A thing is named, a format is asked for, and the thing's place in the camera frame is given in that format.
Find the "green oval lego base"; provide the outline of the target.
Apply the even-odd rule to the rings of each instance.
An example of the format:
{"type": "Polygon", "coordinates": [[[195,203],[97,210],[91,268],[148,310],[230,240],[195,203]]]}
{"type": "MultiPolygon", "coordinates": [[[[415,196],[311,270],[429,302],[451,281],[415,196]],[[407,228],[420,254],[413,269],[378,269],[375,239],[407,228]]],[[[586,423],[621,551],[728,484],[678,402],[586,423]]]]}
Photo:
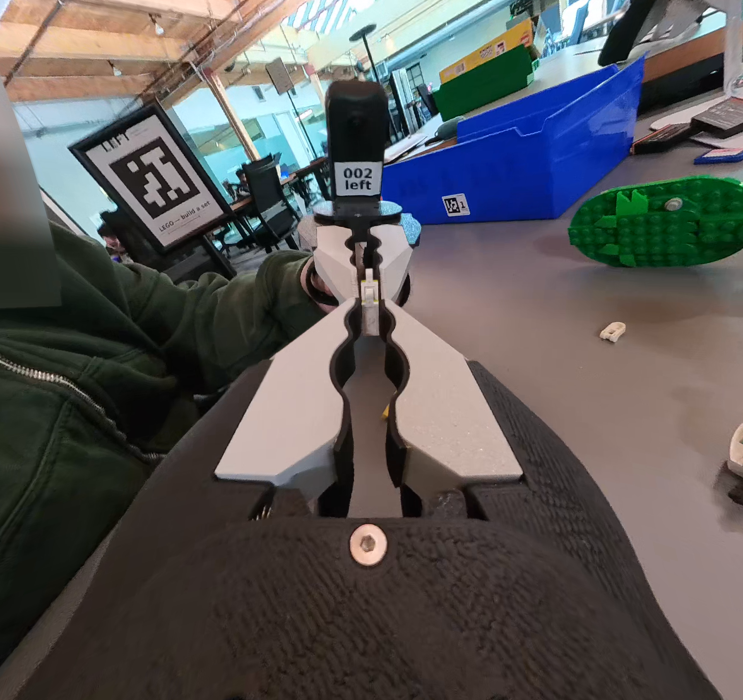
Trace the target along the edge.
{"type": "Polygon", "coordinates": [[[616,187],[581,205],[568,237],[584,256],[616,268],[727,259],[742,250],[742,183],[700,175],[616,187]]]}

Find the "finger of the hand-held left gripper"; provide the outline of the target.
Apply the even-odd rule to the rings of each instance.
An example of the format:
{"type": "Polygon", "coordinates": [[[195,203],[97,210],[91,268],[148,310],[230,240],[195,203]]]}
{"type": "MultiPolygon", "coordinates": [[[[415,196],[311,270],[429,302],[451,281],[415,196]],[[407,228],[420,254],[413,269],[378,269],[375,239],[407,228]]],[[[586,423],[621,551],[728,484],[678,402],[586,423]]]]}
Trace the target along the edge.
{"type": "Polygon", "coordinates": [[[409,276],[413,248],[401,226],[370,228],[365,247],[365,300],[398,301],[409,276]]]}
{"type": "Polygon", "coordinates": [[[353,246],[352,232],[348,228],[338,225],[317,227],[314,267],[339,303],[357,299],[357,268],[353,246]]]}

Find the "small white lego assembly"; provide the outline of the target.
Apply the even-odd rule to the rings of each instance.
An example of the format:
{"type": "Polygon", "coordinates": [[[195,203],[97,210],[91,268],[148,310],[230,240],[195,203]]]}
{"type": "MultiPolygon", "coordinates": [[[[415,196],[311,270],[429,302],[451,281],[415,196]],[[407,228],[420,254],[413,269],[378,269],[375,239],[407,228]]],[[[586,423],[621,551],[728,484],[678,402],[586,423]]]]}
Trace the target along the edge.
{"type": "Polygon", "coordinates": [[[380,336],[380,283],[373,268],[366,268],[359,286],[361,328],[365,336],[380,336]]]}

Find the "yellow cardboard box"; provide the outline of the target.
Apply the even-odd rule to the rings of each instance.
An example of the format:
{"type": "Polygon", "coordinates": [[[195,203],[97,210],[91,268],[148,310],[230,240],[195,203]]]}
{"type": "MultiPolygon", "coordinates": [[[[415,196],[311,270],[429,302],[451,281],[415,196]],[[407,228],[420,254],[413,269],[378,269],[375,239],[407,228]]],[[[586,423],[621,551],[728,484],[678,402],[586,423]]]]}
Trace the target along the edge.
{"type": "Polygon", "coordinates": [[[526,17],[507,29],[506,32],[440,71],[440,82],[442,85],[451,82],[460,75],[470,72],[498,56],[513,51],[519,45],[526,49],[531,60],[539,59],[540,51],[536,48],[534,37],[534,23],[530,17],[526,17]]]}

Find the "blue plastic bin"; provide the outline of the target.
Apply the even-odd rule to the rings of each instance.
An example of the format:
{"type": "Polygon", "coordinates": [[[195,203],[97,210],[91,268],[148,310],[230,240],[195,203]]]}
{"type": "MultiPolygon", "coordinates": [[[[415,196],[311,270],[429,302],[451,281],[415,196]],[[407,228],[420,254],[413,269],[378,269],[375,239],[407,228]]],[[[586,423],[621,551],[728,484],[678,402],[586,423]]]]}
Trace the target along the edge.
{"type": "Polygon", "coordinates": [[[559,218],[627,156],[645,59],[458,123],[457,142],[385,166],[384,200],[421,224],[559,218]]]}

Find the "green plastic bin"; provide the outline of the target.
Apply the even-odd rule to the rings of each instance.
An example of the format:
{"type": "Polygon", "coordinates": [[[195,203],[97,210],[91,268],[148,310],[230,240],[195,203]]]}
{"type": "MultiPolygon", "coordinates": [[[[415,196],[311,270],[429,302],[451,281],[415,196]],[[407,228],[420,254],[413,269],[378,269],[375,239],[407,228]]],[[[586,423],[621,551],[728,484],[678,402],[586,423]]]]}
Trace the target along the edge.
{"type": "Polygon", "coordinates": [[[470,71],[441,83],[433,92],[441,120],[463,117],[509,94],[526,88],[534,81],[539,59],[531,50],[518,45],[470,71]]]}

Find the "black office chair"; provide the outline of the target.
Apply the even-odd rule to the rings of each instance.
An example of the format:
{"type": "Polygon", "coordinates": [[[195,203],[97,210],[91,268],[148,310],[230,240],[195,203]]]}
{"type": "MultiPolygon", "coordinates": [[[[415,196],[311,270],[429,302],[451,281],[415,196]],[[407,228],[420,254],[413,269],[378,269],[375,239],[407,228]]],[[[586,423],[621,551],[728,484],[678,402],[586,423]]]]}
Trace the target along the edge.
{"type": "Polygon", "coordinates": [[[274,156],[245,164],[240,172],[245,174],[250,191],[246,221],[258,222],[253,230],[256,244],[267,253],[279,249],[282,242],[292,250],[300,250],[294,238],[300,214],[284,192],[274,156]]]}

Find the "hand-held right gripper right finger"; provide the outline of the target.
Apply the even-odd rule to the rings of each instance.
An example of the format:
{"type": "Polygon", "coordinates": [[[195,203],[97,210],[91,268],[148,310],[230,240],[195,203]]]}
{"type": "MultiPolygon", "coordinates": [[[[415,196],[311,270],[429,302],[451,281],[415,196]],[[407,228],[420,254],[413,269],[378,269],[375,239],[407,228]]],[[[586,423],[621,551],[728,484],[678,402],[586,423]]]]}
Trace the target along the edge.
{"type": "Polygon", "coordinates": [[[385,305],[386,462],[419,497],[522,477],[465,356],[395,304],[385,305]]]}

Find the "person's left forearm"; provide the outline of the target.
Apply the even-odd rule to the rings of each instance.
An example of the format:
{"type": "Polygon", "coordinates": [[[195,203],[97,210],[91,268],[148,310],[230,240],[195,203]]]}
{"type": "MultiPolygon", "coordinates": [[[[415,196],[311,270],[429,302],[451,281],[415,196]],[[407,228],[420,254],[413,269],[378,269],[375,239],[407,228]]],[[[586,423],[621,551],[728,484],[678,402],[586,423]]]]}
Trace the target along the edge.
{"type": "Polygon", "coordinates": [[[227,386],[318,324],[325,312],[312,290],[327,294],[316,276],[312,257],[284,251],[252,274],[217,288],[199,288],[189,317],[199,392],[227,386]]]}

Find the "black floor lamp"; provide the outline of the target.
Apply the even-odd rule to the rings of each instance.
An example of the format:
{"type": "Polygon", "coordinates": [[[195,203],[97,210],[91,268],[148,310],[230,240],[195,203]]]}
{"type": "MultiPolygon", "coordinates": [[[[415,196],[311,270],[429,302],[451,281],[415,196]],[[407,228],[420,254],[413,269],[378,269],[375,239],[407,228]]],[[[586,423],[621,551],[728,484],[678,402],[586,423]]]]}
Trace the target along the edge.
{"type": "Polygon", "coordinates": [[[379,74],[377,72],[376,64],[373,59],[371,49],[368,43],[368,36],[376,30],[376,27],[377,26],[374,23],[367,24],[366,26],[361,27],[359,30],[357,30],[351,36],[349,36],[348,41],[350,43],[355,43],[355,44],[358,44],[358,42],[363,43],[363,46],[366,49],[368,62],[371,68],[371,72],[373,73],[374,79],[377,83],[381,83],[379,74]]]}

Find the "black box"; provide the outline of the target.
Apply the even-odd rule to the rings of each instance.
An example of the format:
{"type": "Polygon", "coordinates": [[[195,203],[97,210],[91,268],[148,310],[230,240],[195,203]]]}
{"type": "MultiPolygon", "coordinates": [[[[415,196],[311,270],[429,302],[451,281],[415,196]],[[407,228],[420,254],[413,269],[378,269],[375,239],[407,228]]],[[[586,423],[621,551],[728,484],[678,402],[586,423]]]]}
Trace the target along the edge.
{"type": "Polygon", "coordinates": [[[728,139],[742,133],[742,99],[725,98],[694,115],[690,127],[696,134],[728,139]]]}

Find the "person's green jacket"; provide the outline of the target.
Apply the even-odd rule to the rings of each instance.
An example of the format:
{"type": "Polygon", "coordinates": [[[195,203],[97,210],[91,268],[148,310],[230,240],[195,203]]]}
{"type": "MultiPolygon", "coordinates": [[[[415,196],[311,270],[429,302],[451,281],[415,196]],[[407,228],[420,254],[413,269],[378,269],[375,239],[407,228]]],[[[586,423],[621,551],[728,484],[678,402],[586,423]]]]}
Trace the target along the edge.
{"type": "Polygon", "coordinates": [[[199,392],[189,317],[232,279],[175,285],[50,230],[60,304],[2,309],[2,661],[198,422],[196,398],[229,386],[199,392]]]}

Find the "dark hanging sign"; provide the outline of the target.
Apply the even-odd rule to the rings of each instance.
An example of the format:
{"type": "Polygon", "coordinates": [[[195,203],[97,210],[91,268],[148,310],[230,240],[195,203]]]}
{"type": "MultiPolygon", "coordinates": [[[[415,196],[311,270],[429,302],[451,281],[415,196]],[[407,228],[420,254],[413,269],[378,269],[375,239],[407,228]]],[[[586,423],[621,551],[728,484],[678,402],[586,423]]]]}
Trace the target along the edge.
{"type": "Polygon", "coordinates": [[[281,95],[293,91],[295,84],[281,57],[277,57],[271,62],[266,63],[265,72],[270,78],[270,82],[274,85],[277,94],[281,95]]]}

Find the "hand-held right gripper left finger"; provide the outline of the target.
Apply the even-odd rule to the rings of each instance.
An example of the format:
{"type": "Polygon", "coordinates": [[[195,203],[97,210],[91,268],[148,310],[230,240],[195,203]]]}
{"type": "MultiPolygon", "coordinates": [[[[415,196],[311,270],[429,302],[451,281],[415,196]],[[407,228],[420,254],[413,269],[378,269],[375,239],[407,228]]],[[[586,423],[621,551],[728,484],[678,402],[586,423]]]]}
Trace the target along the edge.
{"type": "Polygon", "coordinates": [[[345,385],[356,369],[359,302],[350,298],[270,361],[215,475],[262,482],[320,499],[334,488],[346,506],[354,443],[345,385]]]}

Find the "black bag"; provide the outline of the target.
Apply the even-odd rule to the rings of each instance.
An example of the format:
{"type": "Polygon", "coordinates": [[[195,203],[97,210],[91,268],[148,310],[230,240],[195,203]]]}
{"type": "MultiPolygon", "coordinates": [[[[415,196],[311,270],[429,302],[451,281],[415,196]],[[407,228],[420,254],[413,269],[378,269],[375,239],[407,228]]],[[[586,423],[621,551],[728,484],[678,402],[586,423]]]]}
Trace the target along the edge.
{"type": "Polygon", "coordinates": [[[623,63],[657,0],[630,0],[622,18],[610,30],[599,53],[597,64],[606,67],[623,63]]]}

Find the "framed marker sign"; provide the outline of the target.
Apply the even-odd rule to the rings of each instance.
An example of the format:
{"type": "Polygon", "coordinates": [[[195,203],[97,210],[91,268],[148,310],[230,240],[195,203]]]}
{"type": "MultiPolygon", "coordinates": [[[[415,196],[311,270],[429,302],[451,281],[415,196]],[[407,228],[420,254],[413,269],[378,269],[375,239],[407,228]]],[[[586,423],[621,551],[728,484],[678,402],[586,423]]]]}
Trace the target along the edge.
{"type": "Polygon", "coordinates": [[[235,277],[210,238],[233,218],[228,201],[159,103],[118,118],[68,150],[158,254],[202,246],[219,274],[235,277]]]}

